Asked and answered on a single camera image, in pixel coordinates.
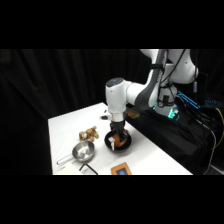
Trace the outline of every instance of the food item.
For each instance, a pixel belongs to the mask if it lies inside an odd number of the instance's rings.
[[[88,129],[86,132],[80,132],[79,133],[79,138],[80,140],[87,140],[89,139],[90,141],[94,142],[95,138],[98,139],[99,135],[96,132],[96,126],[94,126],[91,129]]]
[[[115,140],[115,142],[114,142],[114,146],[116,147],[116,148],[119,148],[119,147],[121,147],[121,146],[123,146],[126,142],[127,142],[127,138],[126,139],[124,139],[122,142],[120,142],[120,137],[119,137],[119,135],[118,134],[115,134],[114,136],[113,136],[113,139]]]

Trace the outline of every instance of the stainless steel bowl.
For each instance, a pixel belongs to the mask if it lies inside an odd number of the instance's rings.
[[[80,142],[72,151],[72,155],[79,162],[90,160],[95,153],[95,146],[90,141]]]

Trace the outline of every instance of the black curtain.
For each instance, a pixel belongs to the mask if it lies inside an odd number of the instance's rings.
[[[199,51],[209,92],[220,96],[223,60],[223,49]],[[111,78],[144,83],[150,64],[137,49],[0,50],[0,174],[51,174],[47,120],[105,102]]]

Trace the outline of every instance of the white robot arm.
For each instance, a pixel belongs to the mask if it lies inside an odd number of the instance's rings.
[[[127,103],[144,111],[157,102],[155,111],[168,116],[175,106],[174,97],[177,94],[173,83],[188,84],[194,81],[195,66],[190,58],[190,49],[141,49],[141,52],[152,60],[145,85],[122,78],[112,79],[106,84],[108,112],[111,114],[108,119],[111,120],[112,130],[118,132],[120,137],[124,131]]]

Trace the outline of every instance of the strainer handle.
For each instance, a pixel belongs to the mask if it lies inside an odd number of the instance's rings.
[[[70,158],[70,159],[65,160],[65,159],[68,158],[69,156],[71,156],[71,155],[68,155],[68,156],[64,157],[63,159],[58,160],[58,161],[57,161],[57,165],[58,165],[58,166],[65,165],[67,162],[69,162],[69,161],[71,161],[71,160],[74,159],[74,157],[72,157],[72,158]]]

